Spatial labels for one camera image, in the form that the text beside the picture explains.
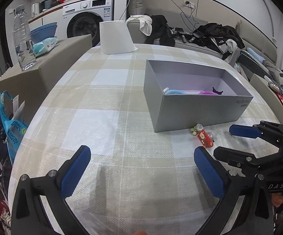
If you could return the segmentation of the purple plastic bangle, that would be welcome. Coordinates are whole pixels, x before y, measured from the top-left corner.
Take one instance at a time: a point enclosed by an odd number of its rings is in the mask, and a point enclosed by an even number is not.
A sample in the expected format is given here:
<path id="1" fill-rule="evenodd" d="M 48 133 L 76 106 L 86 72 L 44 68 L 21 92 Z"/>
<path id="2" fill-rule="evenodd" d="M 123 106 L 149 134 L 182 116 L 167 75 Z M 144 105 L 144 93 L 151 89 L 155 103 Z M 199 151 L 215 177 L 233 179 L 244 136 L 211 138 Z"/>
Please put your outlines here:
<path id="1" fill-rule="evenodd" d="M 212 91 L 201 91 L 199 92 L 199 95 L 219 95 L 217 92 L 212 92 Z"/>

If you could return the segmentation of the blue shopping bag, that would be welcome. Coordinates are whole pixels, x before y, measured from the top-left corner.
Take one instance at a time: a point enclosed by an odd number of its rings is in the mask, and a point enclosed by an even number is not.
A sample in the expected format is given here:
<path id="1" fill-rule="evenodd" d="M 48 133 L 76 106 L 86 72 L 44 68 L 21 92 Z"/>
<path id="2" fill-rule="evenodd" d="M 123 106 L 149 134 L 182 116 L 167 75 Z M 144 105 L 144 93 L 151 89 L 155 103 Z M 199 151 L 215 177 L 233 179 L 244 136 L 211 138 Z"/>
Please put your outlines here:
<path id="1" fill-rule="evenodd" d="M 5 96 L 9 97 L 13 103 L 13 116 L 8 118 L 5 112 Z M 6 133 L 6 145 L 8 149 L 9 159 L 13 165 L 17 151 L 23 140 L 24 134 L 28 129 L 28 125 L 24 122 L 23 111 L 25 101 L 19 105 L 19 96 L 13 98 L 7 91 L 3 91 L 0 95 L 0 119 L 3 129 Z"/>

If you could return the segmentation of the grey phone box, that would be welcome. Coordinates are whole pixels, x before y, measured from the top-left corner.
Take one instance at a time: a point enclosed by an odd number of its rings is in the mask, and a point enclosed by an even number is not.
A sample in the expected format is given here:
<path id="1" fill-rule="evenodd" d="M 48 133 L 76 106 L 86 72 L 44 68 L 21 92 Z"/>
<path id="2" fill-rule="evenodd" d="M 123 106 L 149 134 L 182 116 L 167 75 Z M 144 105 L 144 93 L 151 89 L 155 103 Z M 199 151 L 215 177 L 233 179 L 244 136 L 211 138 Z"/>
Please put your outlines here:
<path id="1" fill-rule="evenodd" d="M 165 88 L 187 94 L 166 96 Z M 199 95 L 212 88 L 222 95 Z M 156 60 L 146 61 L 144 95 L 155 132 L 237 121 L 253 99 L 228 70 Z"/>

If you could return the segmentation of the blue bangle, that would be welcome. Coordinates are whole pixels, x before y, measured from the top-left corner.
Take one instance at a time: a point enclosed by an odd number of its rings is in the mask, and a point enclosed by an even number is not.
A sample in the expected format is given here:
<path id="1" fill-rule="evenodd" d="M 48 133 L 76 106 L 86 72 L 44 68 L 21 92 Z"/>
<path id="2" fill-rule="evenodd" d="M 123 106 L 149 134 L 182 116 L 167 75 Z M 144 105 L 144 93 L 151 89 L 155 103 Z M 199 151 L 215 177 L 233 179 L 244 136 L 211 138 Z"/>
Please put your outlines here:
<path id="1" fill-rule="evenodd" d="M 174 89 L 169 89 L 169 88 L 165 88 L 163 90 L 163 93 L 168 96 L 168 95 L 181 95 L 181 94 L 187 94 L 184 91 L 181 90 L 174 90 Z"/>

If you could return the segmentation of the grey sofa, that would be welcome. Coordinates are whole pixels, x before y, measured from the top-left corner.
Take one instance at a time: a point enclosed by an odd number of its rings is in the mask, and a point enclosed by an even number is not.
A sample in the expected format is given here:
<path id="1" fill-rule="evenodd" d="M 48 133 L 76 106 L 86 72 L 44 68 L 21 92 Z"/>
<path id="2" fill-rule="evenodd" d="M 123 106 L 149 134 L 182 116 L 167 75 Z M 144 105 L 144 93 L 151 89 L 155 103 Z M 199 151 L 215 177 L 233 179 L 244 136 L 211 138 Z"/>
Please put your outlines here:
<path id="1" fill-rule="evenodd" d="M 184 6 L 184 1 L 194 3 L 195 8 Z M 235 28 L 245 44 L 245 48 L 240 49 L 237 58 L 242 68 L 247 74 L 271 76 L 270 71 L 248 50 L 252 49 L 263 56 L 264 60 L 274 63 L 277 59 L 277 47 L 259 28 L 235 10 L 215 0 L 144 0 L 144 2 L 147 14 L 164 15 L 170 27 L 181 27 L 192 31 L 200 25 L 217 23 Z"/>

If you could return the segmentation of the black white jacket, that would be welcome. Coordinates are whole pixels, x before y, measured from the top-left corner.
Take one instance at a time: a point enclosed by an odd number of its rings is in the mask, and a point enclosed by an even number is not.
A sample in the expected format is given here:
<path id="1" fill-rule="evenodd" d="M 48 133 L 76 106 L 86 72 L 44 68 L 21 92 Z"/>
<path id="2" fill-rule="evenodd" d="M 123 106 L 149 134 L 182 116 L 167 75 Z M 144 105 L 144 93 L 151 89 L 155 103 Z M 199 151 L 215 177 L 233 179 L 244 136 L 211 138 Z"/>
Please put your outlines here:
<path id="1" fill-rule="evenodd" d="M 207 23 L 200 25 L 193 33 L 193 43 L 207 47 L 222 54 L 222 60 L 230 62 L 237 49 L 244 49 L 245 44 L 235 28 L 229 25 Z"/>

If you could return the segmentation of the grey low cabinet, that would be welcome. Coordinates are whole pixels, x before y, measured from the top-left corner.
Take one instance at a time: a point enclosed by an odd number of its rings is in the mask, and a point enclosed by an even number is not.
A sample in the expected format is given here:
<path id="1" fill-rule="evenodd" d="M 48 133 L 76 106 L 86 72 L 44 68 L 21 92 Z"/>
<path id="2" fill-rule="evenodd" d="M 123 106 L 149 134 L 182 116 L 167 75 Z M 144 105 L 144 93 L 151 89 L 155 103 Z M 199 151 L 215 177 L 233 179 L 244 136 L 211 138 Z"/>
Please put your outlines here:
<path id="1" fill-rule="evenodd" d="M 19 64 L 8 69 L 0 77 L 0 91 L 25 102 L 23 119 L 29 124 L 56 83 L 92 47 L 89 34 L 60 40 L 28 70 L 22 71 Z"/>

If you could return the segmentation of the clear plastic water bottle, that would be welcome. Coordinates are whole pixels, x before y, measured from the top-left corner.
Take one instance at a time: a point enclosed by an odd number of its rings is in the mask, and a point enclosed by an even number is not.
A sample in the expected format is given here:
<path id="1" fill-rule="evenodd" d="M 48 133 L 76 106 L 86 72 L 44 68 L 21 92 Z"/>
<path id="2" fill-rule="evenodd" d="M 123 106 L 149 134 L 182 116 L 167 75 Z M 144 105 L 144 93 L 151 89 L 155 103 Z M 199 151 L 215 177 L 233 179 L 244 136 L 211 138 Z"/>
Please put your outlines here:
<path id="1" fill-rule="evenodd" d="M 15 51 L 21 70 L 26 71 L 36 63 L 28 15 L 25 12 L 24 5 L 17 6 L 14 12 L 13 40 Z"/>

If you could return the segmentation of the wet wipes pack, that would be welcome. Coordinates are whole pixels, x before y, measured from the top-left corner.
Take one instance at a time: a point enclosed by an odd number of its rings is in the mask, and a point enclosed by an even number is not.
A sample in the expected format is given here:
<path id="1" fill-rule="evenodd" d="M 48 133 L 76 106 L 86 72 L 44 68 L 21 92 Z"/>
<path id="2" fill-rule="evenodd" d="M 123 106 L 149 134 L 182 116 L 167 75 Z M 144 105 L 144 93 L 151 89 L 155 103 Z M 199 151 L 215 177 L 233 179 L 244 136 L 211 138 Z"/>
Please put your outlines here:
<path id="1" fill-rule="evenodd" d="M 46 38 L 33 45 L 33 53 L 36 57 L 50 52 L 58 43 L 57 37 Z"/>

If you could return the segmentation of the white cloth garment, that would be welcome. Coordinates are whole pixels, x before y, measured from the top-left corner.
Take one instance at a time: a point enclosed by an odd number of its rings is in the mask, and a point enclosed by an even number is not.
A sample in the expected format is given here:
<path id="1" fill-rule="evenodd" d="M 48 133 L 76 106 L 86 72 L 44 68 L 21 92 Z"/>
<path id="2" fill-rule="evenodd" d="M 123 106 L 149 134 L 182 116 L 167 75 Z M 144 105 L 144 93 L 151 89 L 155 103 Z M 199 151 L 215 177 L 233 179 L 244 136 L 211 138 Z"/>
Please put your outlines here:
<path id="1" fill-rule="evenodd" d="M 126 20 L 126 24 L 138 21 L 139 22 L 139 30 L 145 35 L 150 36 L 152 33 L 152 23 L 153 20 L 148 15 L 132 15 Z"/>

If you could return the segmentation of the blue plastic basin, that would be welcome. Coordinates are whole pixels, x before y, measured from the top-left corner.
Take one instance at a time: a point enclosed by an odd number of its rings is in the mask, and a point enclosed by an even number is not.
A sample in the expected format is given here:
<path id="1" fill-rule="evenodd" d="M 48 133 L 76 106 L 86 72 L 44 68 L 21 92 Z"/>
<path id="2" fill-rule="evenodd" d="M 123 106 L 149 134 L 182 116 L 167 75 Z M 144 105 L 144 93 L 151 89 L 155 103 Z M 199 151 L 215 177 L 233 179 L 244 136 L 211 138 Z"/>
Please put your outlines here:
<path id="1" fill-rule="evenodd" d="M 31 39 L 34 44 L 39 43 L 47 38 L 56 36 L 57 22 L 42 25 L 30 31 Z"/>

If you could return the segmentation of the white paper roll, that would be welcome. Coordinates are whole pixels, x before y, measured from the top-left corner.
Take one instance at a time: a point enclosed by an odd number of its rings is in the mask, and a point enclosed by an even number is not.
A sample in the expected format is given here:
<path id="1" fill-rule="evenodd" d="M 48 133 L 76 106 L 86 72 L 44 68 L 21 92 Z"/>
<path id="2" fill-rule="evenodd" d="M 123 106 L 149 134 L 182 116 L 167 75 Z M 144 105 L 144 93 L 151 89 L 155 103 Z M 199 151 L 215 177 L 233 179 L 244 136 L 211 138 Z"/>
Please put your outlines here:
<path id="1" fill-rule="evenodd" d="M 116 55 L 136 51 L 125 21 L 114 20 L 99 23 L 100 48 L 103 54 Z"/>

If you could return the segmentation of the grey cushion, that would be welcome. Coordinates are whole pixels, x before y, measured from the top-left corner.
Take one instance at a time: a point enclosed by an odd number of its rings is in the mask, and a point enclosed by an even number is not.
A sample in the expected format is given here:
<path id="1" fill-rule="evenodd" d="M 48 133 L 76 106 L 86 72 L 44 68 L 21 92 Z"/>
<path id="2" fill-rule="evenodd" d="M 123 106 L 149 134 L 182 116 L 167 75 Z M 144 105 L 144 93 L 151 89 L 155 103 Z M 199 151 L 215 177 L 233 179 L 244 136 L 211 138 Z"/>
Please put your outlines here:
<path id="1" fill-rule="evenodd" d="M 130 16 L 144 15 L 146 13 L 146 4 L 144 0 L 130 0 L 128 13 Z"/>

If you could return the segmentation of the white washing machine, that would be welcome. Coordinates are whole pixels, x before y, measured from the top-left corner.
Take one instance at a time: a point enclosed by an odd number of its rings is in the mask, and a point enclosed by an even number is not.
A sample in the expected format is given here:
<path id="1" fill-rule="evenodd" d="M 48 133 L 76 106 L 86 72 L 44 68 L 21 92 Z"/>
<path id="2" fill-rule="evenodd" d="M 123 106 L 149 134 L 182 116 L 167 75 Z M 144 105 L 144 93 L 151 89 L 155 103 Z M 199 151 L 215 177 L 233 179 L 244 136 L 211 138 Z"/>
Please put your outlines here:
<path id="1" fill-rule="evenodd" d="M 63 6 L 57 37 L 67 39 L 91 35 L 92 45 L 100 43 L 100 23 L 113 20 L 114 0 L 81 0 Z"/>

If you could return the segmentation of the wall power socket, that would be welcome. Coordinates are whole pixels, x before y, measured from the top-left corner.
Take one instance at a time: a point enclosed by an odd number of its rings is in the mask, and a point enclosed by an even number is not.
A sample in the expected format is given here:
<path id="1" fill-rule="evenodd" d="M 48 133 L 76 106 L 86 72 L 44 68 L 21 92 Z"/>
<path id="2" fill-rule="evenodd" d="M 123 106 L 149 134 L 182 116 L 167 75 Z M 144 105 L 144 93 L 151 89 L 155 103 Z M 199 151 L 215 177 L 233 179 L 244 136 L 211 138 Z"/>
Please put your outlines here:
<path id="1" fill-rule="evenodd" d="M 192 9 L 195 8 L 195 4 L 190 1 L 184 1 L 183 5 Z"/>

